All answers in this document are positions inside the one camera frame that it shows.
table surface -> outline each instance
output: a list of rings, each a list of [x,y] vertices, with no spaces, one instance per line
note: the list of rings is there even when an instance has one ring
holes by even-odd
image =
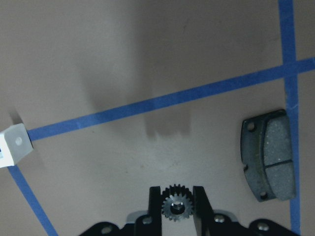
[[[294,2],[297,60],[315,57],[315,4]],[[27,130],[283,64],[278,2],[27,1],[0,8],[0,130]],[[314,71],[298,75],[301,233],[313,235]],[[240,157],[242,120],[285,108],[284,80],[37,140],[18,166],[61,236],[123,227],[150,186],[204,186],[241,224],[290,228],[290,202],[259,203]],[[45,231],[7,168],[1,235]],[[163,218],[163,235],[196,235]]]

screw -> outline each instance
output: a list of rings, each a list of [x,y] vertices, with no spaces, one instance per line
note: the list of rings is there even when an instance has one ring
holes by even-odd
[[[268,231],[269,230],[269,226],[266,223],[258,223],[257,225],[258,229],[261,231]]]
[[[102,235],[106,235],[109,234],[110,232],[112,232],[113,227],[111,225],[105,225],[104,228],[101,230],[101,234]]]
[[[225,217],[223,215],[215,215],[215,222],[223,223],[225,221]]]
[[[16,140],[15,140],[15,143],[16,143],[17,146],[22,145],[22,143],[23,143],[22,138],[21,137],[17,137]]]
[[[152,223],[152,217],[148,216],[142,219],[144,225],[150,225]]]

gear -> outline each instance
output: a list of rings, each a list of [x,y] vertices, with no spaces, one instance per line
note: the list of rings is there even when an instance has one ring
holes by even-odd
[[[192,215],[192,193],[185,186],[169,186],[163,191],[162,198],[162,214],[169,220],[180,221]]]

white block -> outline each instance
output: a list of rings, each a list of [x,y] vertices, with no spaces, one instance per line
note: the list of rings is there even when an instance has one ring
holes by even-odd
[[[33,150],[23,124],[12,125],[0,132],[0,168],[16,165]]]

blue tape line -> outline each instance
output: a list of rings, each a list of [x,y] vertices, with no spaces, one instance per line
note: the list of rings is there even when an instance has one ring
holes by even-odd
[[[28,131],[31,141],[44,139],[62,133],[83,129],[97,124],[122,119],[137,114],[193,101],[219,93],[261,84],[267,81],[296,75],[315,69],[315,58],[273,67],[255,73],[234,77],[228,80],[171,93],[161,97],[113,108],[107,111],[70,119]]]
[[[53,225],[49,221],[46,213],[44,212],[43,208],[39,204],[36,196],[32,192],[29,184],[25,180],[20,169],[17,166],[9,166],[8,169],[9,169],[9,172],[12,175],[14,181],[16,182],[19,189],[21,190],[23,196],[28,201],[28,203],[29,203],[30,207],[32,208],[33,212],[35,213],[36,217],[38,218],[41,225],[45,229],[47,235],[48,236],[58,236],[56,230],[54,229]]]
[[[300,171],[299,171],[299,103],[297,76],[284,79],[286,91],[286,112],[290,119],[292,152],[295,174],[296,197],[290,201],[291,229],[301,234]]]
[[[283,63],[296,61],[294,11],[292,0],[279,0]],[[290,201],[291,229],[301,234],[300,173],[299,173],[299,99],[297,74],[284,78],[286,111],[290,119],[296,197]]]

